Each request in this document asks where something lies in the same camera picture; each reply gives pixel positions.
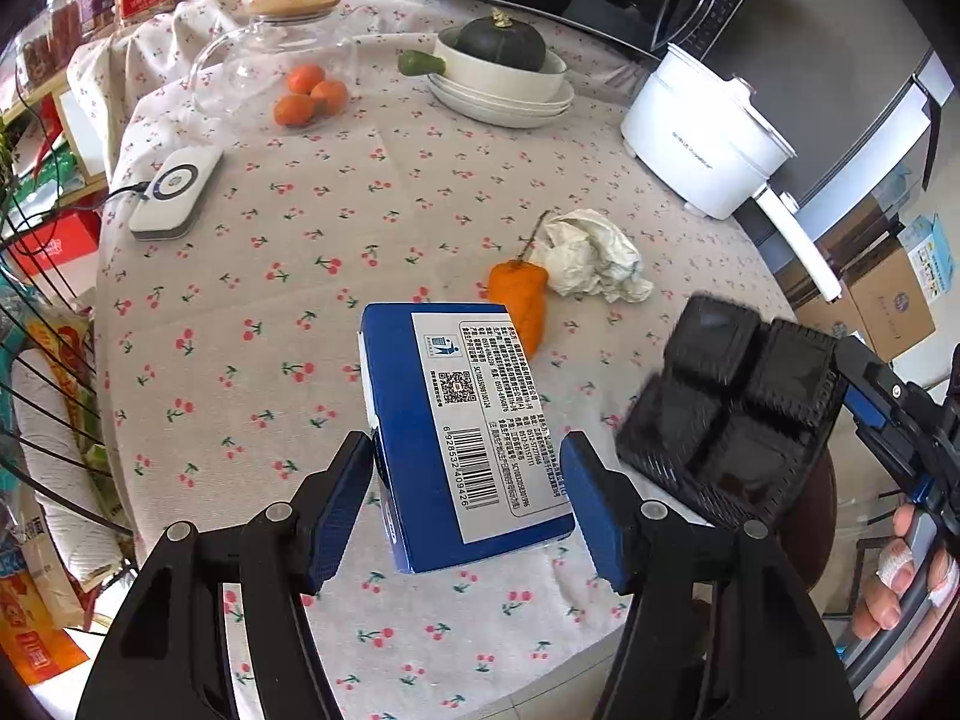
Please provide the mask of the black plastic food tray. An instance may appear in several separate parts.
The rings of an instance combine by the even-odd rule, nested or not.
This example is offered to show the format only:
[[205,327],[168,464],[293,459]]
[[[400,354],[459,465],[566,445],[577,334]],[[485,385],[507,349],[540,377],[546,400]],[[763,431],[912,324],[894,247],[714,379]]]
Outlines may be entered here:
[[716,527],[774,530],[822,457],[846,383],[838,340],[697,293],[615,437],[622,463]]

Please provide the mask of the blue cardboard box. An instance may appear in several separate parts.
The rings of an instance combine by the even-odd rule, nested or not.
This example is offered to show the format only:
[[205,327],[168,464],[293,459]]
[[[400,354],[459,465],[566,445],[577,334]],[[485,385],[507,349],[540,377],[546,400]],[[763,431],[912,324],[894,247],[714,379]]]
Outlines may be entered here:
[[573,532],[556,445],[504,307],[375,302],[361,314],[358,354],[399,571],[464,566]]

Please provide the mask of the orange peel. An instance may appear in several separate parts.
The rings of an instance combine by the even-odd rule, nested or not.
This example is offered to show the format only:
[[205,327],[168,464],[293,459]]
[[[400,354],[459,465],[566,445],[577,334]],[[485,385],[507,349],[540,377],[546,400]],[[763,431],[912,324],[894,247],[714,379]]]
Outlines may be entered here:
[[544,338],[548,271],[525,260],[498,263],[488,275],[488,300],[508,309],[524,353],[534,358]]

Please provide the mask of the white paper tissue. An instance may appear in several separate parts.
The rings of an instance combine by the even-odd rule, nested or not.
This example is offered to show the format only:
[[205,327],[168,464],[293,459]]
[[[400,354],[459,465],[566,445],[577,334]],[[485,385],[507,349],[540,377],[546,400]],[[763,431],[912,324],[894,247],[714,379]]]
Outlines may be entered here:
[[599,296],[608,304],[640,304],[654,289],[638,247],[590,208],[547,218],[535,234],[529,260],[547,272],[548,286],[563,298]]

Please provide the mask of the brown plastic trash bin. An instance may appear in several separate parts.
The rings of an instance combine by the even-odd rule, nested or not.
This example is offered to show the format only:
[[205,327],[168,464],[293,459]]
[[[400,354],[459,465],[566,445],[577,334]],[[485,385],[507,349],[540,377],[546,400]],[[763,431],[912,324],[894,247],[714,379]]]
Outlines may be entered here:
[[825,449],[778,530],[784,554],[809,590],[827,569],[835,532],[836,476],[830,450]]

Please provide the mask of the brown cardboard box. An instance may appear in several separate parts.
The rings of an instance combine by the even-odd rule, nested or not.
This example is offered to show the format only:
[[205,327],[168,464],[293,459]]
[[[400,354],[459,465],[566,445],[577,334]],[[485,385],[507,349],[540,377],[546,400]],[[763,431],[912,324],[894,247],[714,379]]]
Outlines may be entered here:
[[874,353],[892,362],[934,333],[935,325],[908,254],[885,238],[844,275]]

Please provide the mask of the small blue white box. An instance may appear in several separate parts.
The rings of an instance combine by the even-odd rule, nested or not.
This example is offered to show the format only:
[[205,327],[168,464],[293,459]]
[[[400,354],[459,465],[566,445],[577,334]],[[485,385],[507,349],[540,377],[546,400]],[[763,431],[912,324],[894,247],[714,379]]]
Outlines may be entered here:
[[952,289],[955,262],[939,216],[918,215],[898,234],[901,247],[923,291],[932,304]]

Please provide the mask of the thin brown twig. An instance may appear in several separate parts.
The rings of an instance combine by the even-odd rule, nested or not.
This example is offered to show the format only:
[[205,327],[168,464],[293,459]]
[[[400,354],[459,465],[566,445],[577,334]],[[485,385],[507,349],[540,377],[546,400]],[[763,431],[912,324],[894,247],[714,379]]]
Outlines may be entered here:
[[524,260],[527,259],[527,257],[529,256],[529,252],[532,250],[532,247],[534,247],[535,239],[537,239],[537,234],[539,234],[540,227],[542,227],[542,224],[544,224],[544,221],[550,215],[551,215],[551,210],[544,210],[542,211],[542,213],[540,213],[539,216],[537,216],[537,221],[535,222],[534,227],[532,228],[532,231],[530,231],[530,234],[527,236],[527,239],[524,241],[523,249],[521,249],[521,252],[517,254],[516,260],[518,262],[523,262]]

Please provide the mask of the white electric cooking pot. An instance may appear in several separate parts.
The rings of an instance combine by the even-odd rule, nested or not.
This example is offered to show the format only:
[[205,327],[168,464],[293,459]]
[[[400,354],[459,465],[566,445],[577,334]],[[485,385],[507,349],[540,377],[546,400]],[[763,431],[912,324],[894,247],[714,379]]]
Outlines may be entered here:
[[755,202],[822,298],[836,301],[841,283],[797,221],[799,205],[791,193],[771,187],[771,177],[797,151],[754,108],[752,94],[742,78],[724,80],[670,44],[620,124],[626,151],[695,215],[722,221]]

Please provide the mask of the grey refrigerator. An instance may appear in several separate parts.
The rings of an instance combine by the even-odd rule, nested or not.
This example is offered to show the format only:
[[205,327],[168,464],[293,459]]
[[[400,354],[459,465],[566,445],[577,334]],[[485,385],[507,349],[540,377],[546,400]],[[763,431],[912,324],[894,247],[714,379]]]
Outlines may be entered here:
[[706,63],[796,150],[771,185],[811,239],[867,197],[898,215],[946,154],[957,86],[903,0],[745,0]]

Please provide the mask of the cherry print tablecloth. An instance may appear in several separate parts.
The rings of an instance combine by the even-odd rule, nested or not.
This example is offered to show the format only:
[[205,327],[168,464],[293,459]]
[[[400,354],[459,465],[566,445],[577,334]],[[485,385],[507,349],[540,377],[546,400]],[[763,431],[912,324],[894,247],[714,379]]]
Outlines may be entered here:
[[[460,0],[342,0],[352,104],[314,132],[200,120],[187,75],[233,29],[238,0],[178,8],[76,52],[68,82],[103,142],[112,187],[192,142],[223,161],[177,241],[128,232],[110,205],[96,284],[99,405],[122,500],[149,550],[166,525],[233,525],[289,496],[366,422],[356,332],[374,301],[477,301],[540,213],[589,208],[641,250],[638,305],[553,298],[534,377],[553,434],[612,447],[631,400],[698,291],[768,317],[788,301],[733,221],[690,215],[623,148],[644,71],[544,23],[576,98],[553,127],[511,132],[440,106],[400,52],[469,21]],[[397,572],[364,505],[340,571],[306,606],[350,718],[584,718],[628,605],[579,536],[477,566]]]

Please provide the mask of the orange tangerine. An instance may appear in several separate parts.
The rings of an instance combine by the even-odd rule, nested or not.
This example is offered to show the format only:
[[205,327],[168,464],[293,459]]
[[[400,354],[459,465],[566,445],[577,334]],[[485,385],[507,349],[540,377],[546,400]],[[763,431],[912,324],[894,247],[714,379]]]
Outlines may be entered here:
[[309,96],[325,80],[325,70],[316,64],[302,64],[286,73],[286,89],[293,94]]
[[311,89],[314,112],[322,117],[340,114],[350,102],[350,91],[340,80],[324,80]]
[[272,115],[280,127],[306,127],[316,117],[316,101],[304,94],[286,94],[274,104]]

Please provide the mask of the stacked white bowls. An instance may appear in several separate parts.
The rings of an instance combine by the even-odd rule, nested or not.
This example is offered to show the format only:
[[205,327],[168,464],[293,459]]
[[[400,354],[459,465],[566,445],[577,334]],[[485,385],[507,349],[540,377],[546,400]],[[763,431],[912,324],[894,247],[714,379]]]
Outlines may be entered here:
[[547,50],[540,71],[503,67],[455,50],[459,31],[441,31],[428,52],[446,60],[444,75],[425,75],[440,103],[474,121],[506,128],[543,127],[566,114],[574,89],[558,55]]

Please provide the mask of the glass jar with wooden lid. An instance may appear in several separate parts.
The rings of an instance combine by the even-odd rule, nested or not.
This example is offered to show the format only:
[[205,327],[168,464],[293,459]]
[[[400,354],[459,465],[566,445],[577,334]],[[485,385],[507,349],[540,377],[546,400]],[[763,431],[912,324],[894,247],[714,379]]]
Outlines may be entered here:
[[343,114],[317,115],[306,127],[275,124],[272,110],[286,89],[286,73],[302,64],[325,70],[353,96],[356,44],[335,18],[340,0],[252,0],[247,21],[197,55],[187,78],[190,104],[200,115],[242,133],[306,132]]

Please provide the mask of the green cucumber piece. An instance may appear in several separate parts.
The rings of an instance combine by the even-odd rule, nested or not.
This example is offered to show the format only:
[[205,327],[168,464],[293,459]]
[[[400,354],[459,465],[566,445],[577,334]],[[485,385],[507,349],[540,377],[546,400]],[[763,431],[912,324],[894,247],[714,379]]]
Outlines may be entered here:
[[421,50],[405,50],[397,57],[397,70],[404,76],[444,75],[446,60]]

